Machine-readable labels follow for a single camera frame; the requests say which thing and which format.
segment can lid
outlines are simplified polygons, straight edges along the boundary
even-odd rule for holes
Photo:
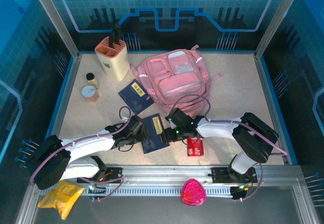
[[[95,87],[90,85],[85,86],[81,91],[82,96],[85,98],[92,97],[95,93],[96,93]]]
[[[94,74],[93,73],[88,73],[87,75],[86,75],[86,77],[87,77],[87,80],[88,81],[91,81],[91,80],[93,80],[93,79],[95,79],[95,76],[94,76]]]

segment purple cable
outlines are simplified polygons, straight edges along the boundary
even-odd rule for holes
[[[258,183],[257,187],[255,188],[255,190],[249,196],[247,196],[245,198],[241,198],[239,200],[233,200],[233,201],[235,201],[235,202],[242,202],[244,200],[250,199],[258,191],[258,189],[260,188],[260,186],[262,184],[262,181],[263,181],[263,166],[262,166],[261,163],[259,163],[259,164],[260,164],[260,169],[261,169],[261,176],[260,176],[259,183]]]
[[[269,139],[267,139],[266,137],[264,137],[263,135],[261,135],[259,132],[257,132],[255,129],[253,129],[252,127],[250,127],[247,124],[244,124],[242,122],[239,121],[232,121],[232,120],[210,120],[207,118],[207,114],[209,113],[210,109],[211,109],[211,103],[209,102],[209,100],[207,98],[205,98],[202,95],[198,95],[198,94],[187,94],[182,96],[181,98],[179,98],[173,105],[171,111],[175,108],[176,104],[183,98],[185,97],[189,97],[189,96],[194,96],[194,97],[199,97],[199,98],[203,98],[207,101],[208,103],[208,110],[207,112],[204,114],[205,120],[211,123],[234,123],[234,124],[239,124],[242,125],[243,127],[247,128],[248,130],[252,131],[253,133],[255,133],[258,137],[260,137],[262,140],[264,140],[266,143],[268,143],[269,145],[271,145],[273,148],[276,148],[278,151],[280,151],[282,156],[287,156],[288,153],[286,151],[284,151],[283,149],[281,149],[280,147],[276,146],[272,141],[270,141]]]
[[[123,184],[123,182],[124,182],[124,178],[123,177],[118,177],[118,178],[114,178],[113,180],[108,180],[108,181],[103,181],[103,182],[96,182],[96,181],[91,181],[91,180],[88,180],[88,179],[86,179],[86,178],[84,178],[84,177],[81,177],[81,179],[83,180],[83,181],[85,181],[85,182],[88,182],[88,183],[90,183],[90,184],[93,184],[93,185],[104,185],[104,184],[108,184],[108,183],[111,183],[111,182],[115,182],[115,181],[117,181],[117,180],[121,180],[120,181],[120,184],[111,192],[111,193],[109,193],[108,195],[106,195],[105,197],[102,197],[102,198],[100,198],[100,199],[93,199],[93,200],[96,200],[96,201],[100,201],[100,200],[104,200],[104,199],[106,199],[106,198],[108,198],[109,196],[111,196],[113,193],[115,193],[121,186],[122,186],[122,184]]]
[[[70,147],[70,146],[72,146],[72,145],[74,145],[74,144],[77,144],[77,143],[79,143],[79,142],[81,142],[81,141],[84,141],[84,140],[89,140],[89,139],[96,139],[96,138],[98,138],[98,137],[107,137],[107,136],[112,136],[112,135],[114,135],[114,134],[117,134],[117,133],[119,133],[119,132],[121,132],[123,129],[125,129],[125,127],[128,125],[128,123],[130,122],[130,120],[131,120],[131,115],[132,115],[132,112],[131,112],[131,109],[129,108],[129,107],[127,107],[127,106],[122,106],[120,109],[119,109],[119,117],[120,117],[120,119],[122,118],[122,116],[120,115],[120,113],[121,113],[121,111],[122,111],[122,109],[123,108],[127,108],[128,109],[128,111],[129,111],[129,116],[128,116],[128,120],[126,121],[126,123],[121,127],[121,128],[119,128],[117,131],[114,131],[114,132],[112,132],[112,133],[107,133],[107,134],[102,134],[102,135],[95,135],[95,136],[89,136],[89,137],[83,137],[83,138],[80,138],[80,139],[78,139],[78,140],[76,140],[75,142],[70,142],[70,143],[68,143],[67,145],[65,145],[65,146],[63,146],[63,147],[61,147],[61,148],[59,148],[59,149],[57,149],[55,152],[53,152],[51,155],[49,155],[39,166],[38,166],[38,168],[35,170],[35,172],[32,174],[32,176],[30,177],[30,180],[29,180],[29,183],[30,184],[34,184],[34,178],[35,178],[35,176],[38,174],[38,172],[45,166],[45,164],[49,161],[49,160],[51,160],[57,153],[59,153],[60,151],[62,151],[62,150],[64,150],[65,148],[68,148],[68,147]]]

